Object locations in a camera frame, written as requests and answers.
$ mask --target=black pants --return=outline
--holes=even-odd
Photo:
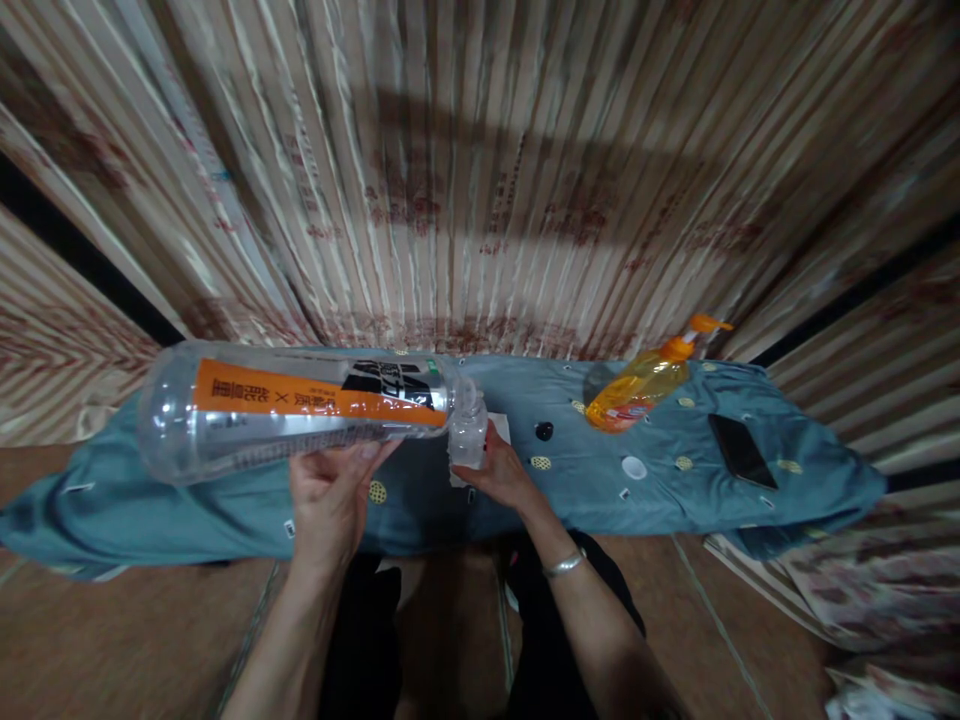
[[[570,533],[646,636],[643,620],[616,563],[589,535]],[[540,558],[526,535],[509,543],[516,561],[507,569],[523,620],[523,649],[507,716],[594,718]],[[376,573],[380,558],[358,555],[347,572],[330,641],[320,698],[321,718],[392,718],[400,699],[400,647],[393,614],[400,570]]]

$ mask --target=silver bracelet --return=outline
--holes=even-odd
[[[577,565],[582,563],[583,559],[587,556],[587,551],[583,548],[577,548],[577,550],[578,552],[575,555],[571,555],[566,560],[561,560],[551,568],[544,568],[543,574],[548,578],[557,577],[558,575],[566,575]]]

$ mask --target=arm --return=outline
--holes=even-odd
[[[316,717],[343,579],[374,471],[398,443],[290,459],[296,540],[287,578],[224,709],[225,720]]]
[[[454,472],[519,513],[544,567],[578,552],[547,498],[493,423],[487,428],[484,468],[455,467]],[[548,582],[583,684],[601,718],[683,712],[676,691],[630,614],[589,562]]]

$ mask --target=black phone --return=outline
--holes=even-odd
[[[707,417],[731,474],[766,490],[779,490],[749,428],[739,420],[722,415],[711,414]]]

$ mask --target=plastic bottle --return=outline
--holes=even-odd
[[[693,355],[697,334],[717,328],[733,330],[733,325],[709,315],[694,315],[685,335],[671,338],[658,350],[637,355],[590,403],[587,421],[610,434],[630,428],[687,381],[687,360]]]
[[[294,453],[447,431],[451,463],[476,468],[486,430],[475,382],[442,356],[190,340],[147,375],[137,434],[151,474],[189,485]]]

